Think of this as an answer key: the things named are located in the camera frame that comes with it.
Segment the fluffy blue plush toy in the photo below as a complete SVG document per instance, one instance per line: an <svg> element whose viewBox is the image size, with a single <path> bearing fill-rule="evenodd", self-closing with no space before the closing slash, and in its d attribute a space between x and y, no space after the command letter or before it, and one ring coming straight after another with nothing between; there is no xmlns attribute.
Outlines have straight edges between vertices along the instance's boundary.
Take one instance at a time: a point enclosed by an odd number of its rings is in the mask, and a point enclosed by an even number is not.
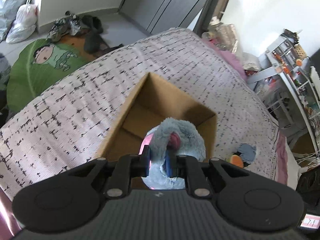
<svg viewBox="0 0 320 240"><path fill-rule="evenodd" d="M170 158L189 155L198 161L206 158L204 139L196 127L188 121L166 118L160 125L148 131L140 147L150 149L149 175L143 178L144 184L152 190L181 190L185 188L183 178L169 177Z"/></svg>

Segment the bagged blue orange plush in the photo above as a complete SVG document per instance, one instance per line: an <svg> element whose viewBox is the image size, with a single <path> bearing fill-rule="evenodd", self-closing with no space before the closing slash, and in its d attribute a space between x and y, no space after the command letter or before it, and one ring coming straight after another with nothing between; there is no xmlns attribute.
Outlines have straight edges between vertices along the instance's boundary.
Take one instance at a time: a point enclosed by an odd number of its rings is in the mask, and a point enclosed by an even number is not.
<svg viewBox="0 0 320 240"><path fill-rule="evenodd" d="M241 144L237 151L233 153L226 161L240 168L246 168L251 165L256 157L256 147L249 144Z"/></svg>

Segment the brown cardboard box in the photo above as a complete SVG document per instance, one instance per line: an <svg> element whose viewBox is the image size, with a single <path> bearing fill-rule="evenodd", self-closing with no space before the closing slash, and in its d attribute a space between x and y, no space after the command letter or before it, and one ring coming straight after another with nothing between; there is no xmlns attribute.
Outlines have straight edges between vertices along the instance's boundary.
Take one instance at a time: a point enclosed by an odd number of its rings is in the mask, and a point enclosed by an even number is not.
<svg viewBox="0 0 320 240"><path fill-rule="evenodd" d="M206 148L205 160L198 161L204 173L214 153L216 114L160 76L149 73L129 94L118 120L98 152L108 160L110 176L122 156L140 154L148 131L166 118L185 120L196 127Z"/></svg>

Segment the pink bed sheet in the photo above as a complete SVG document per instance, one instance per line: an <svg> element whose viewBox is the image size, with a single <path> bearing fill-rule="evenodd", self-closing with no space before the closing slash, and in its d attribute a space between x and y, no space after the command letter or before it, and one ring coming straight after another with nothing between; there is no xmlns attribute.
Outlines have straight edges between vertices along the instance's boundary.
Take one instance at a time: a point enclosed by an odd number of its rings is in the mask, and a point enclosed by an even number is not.
<svg viewBox="0 0 320 240"><path fill-rule="evenodd" d="M299 166L278 121L233 67L236 58L205 42L214 53L211 82L217 113L215 157L229 160L242 145L255 148L248 170L296 189Z"/></svg>

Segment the cluttered grey shelf rack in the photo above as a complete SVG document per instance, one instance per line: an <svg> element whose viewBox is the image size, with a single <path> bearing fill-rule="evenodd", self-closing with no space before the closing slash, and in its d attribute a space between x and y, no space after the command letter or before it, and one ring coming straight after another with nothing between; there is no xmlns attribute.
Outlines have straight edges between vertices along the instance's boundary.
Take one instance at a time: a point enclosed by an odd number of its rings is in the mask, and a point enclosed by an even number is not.
<svg viewBox="0 0 320 240"><path fill-rule="evenodd" d="M319 152L316 70L299 44L298 33L284 29L262 57L261 70L247 83L277 120L293 152Z"/></svg>

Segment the clear plastic bottle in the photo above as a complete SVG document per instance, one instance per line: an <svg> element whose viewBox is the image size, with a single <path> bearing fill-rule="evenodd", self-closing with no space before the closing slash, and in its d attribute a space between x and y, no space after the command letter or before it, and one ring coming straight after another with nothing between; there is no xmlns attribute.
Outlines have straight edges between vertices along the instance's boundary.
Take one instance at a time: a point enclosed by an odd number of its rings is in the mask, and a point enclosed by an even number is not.
<svg viewBox="0 0 320 240"><path fill-rule="evenodd" d="M218 48L231 53L235 53L238 49L239 42L234 25L224 24L216 16L210 20L208 30L202 34L202 38L206 38Z"/></svg>

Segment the green cartoon leaf rug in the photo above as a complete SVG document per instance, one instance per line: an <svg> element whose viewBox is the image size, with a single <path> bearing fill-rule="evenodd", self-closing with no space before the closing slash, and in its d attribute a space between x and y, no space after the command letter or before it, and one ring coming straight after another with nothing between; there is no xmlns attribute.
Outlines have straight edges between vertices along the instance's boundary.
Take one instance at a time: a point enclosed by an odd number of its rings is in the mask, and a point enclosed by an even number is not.
<svg viewBox="0 0 320 240"><path fill-rule="evenodd" d="M7 105L17 113L48 87L89 63L80 50L66 43L38 39L19 54L10 71Z"/></svg>

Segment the pile of dark clothes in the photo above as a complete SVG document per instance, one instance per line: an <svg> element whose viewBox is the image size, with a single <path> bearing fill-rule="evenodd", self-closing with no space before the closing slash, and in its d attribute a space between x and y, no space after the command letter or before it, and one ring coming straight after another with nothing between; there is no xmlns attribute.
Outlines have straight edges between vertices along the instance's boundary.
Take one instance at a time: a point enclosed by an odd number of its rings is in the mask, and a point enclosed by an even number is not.
<svg viewBox="0 0 320 240"><path fill-rule="evenodd" d="M47 38L52 42L58 42L65 35L82 36L85 35L84 51L88 54L96 53L100 50L103 39L101 20L96 16L78 16L66 11L63 18L54 21Z"/></svg>

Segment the grey wardrobe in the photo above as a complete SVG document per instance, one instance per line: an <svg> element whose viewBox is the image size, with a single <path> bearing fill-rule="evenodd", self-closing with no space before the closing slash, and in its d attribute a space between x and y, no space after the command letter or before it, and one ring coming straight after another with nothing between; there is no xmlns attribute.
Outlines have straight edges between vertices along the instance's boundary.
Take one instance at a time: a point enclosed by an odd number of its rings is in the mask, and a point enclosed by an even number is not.
<svg viewBox="0 0 320 240"><path fill-rule="evenodd" d="M122 0L119 13L148 35L190 27L197 35L213 17L221 19L229 0Z"/></svg>

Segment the white plastic bag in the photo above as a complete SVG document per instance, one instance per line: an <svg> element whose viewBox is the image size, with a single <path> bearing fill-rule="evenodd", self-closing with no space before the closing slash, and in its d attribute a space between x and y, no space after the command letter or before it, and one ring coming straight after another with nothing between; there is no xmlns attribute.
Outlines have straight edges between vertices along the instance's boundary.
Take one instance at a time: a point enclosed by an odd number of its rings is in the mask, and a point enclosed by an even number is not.
<svg viewBox="0 0 320 240"><path fill-rule="evenodd" d="M36 29L37 23L37 5L27 0L26 3L19 7L16 19L10 31L7 34L7 43L18 43L30 37Z"/></svg>

